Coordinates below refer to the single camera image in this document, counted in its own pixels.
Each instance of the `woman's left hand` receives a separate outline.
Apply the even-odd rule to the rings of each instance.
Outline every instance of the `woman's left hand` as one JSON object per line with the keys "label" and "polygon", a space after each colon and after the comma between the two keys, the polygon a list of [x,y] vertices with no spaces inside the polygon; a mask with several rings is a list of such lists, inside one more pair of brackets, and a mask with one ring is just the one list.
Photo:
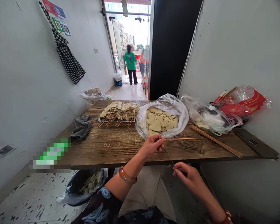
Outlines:
{"label": "woman's left hand", "polygon": [[155,152],[162,151],[165,142],[166,140],[159,134],[148,136],[138,153],[149,159]]}

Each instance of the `wooden table surface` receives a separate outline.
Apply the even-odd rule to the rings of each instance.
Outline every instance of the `wooden table surface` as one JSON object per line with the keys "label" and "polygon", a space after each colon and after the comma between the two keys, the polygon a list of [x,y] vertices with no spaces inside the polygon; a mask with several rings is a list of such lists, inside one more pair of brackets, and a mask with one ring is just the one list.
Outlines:
{"label": "wooden table surface", "polygon": [[[148,100],[124,101],[135,102],[140,106],[149,103]],[[103,109],[112,101],[97,101],[84,115],[89,115],[92,122],[92,129],[89,135],[82,141],[72,142],[71,147],[65,152],[56,167],[71,169],[89,169],[89,168],[111,168],[120,167],[126,164],[140,149],[144,139],[138,134],[133,123],[130,128],[123,122],[118,128],[114,125],[108,127],[98,127],[98,117]],[[247,146],[238,136],[230,131],[226,135],[217,137],[207,132],[212,137],[227,144],[235,150],[241,152],[244,156],[239,159],[218,144],[197,133],[190,128],[192,121],[189,120],[187,126],[176,138],[196,137],[194,140],[168,140],[167,149],[173,159],[173,162],[183,161],[187,163],[203,161],[226,161],[226,160],[245,160],[260,159],[260,157]],[[67,127],[58,138],[68,138],[75,124]],[[150,161],[145,165],[172,164],[167,151],[164,149],[161,153],[154,154]]]}

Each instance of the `brown bracelet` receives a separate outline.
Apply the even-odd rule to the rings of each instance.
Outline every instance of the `brown bracelet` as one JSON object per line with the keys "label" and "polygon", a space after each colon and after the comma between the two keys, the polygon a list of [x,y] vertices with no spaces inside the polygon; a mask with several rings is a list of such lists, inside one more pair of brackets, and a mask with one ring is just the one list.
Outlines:
{"label": "brown bracelet", "polygon": [[125,173],[123,166],[119,169],[119,176],[129,184],[134,184],[137,182],[137,178],[132,178]]}

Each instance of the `gray cloth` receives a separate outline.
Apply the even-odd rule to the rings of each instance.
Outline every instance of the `gray cloth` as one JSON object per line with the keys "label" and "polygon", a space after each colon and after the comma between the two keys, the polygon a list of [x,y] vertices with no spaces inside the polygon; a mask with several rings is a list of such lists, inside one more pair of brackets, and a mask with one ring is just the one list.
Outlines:
{"label": "gray cloth", "polygon": [[92,128],[92,123],[88,121],[89,116],[83,116],[79,118],[75,118],[76,128],[72,131],[72,135],[69,137],[72,140],[82,140],[84,139],[90,132]]}

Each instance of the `doorway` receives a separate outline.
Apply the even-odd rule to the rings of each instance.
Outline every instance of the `doorway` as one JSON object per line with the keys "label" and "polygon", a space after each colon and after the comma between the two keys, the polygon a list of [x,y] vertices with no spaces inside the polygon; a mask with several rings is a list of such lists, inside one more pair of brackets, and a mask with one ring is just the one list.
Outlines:
{"label": "doorway", "polygon": [[115,66],[118,72],[122,73],[123,85],[130,85],[124,55],[127,45],[131,45],[131,51],[137,59],[135,63],[137,85],[141,86],[137,89],[146,93],[145,81],[142,82],[142,80],[148,79],[149,76],[151,1],[127,1],[125,11],[123,10],[125,6],[121,1],[104,0],[104,4]]}

